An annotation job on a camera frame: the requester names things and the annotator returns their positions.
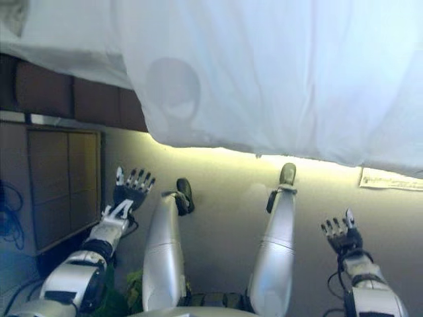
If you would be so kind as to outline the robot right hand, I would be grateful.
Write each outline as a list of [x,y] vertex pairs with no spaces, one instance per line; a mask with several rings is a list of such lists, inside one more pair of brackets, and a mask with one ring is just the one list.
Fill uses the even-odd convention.
[[326,219],[321,223],[321,230],[331,248],[338,255],[344,255],[363,246],[362,236],[350,208],[347,208],[342,217]]

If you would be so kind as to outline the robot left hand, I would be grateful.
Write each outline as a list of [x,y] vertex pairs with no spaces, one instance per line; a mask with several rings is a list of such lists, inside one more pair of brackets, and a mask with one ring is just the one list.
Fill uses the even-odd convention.
[[132,211],[138,209],[148,196],[155,183],[152,173],[145,172],[142,168],[134,168],[128,177],[124,175],[124,169],[119,166],[116,169],[116,185],[113,192],[114,207],[119,206],[123,201],[132,201]]

